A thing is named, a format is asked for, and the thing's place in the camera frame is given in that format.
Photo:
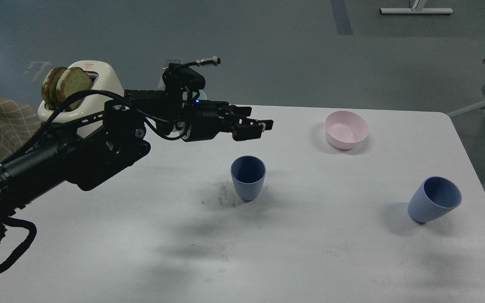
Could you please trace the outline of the black Robotiq gripper image left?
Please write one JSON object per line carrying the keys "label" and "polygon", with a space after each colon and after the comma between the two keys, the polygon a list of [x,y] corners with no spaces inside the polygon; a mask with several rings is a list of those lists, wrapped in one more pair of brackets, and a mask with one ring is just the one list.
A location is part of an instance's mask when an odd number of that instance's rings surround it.
{"label": "black Robotiq gripper image left", "polygon": [[[185,142],[214,139],[219,133],[232,133],[235,141],[261,138],[262,133],[272,130],[273,120],[248,119],[252,107],[231,105],[226,101],[201,100],[188,110],[187,126],[182,140]],[[226,118],[239,118],[229,121]]]}

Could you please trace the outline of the black robot arm image left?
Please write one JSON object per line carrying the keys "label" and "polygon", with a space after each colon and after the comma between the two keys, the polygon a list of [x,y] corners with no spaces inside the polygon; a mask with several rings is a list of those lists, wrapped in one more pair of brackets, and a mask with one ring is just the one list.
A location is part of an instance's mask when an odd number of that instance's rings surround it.
{"label": "black robot arm image left", "polygon": [[0,237],[7,226],[35,233],[35,225],[14,218],[35,198],[67,181],[85,191],[149,153],[146,126],[165,140],[211,140],[219,133],[235,141],[261,138],[273,120],[250,117],[251,107],[203,98],[198,66],[217,66],[218,57],[169,63],[160,90],[123,89],[113,68],[78,61],[49,72],[39,107],[40,128],[0,161]]}

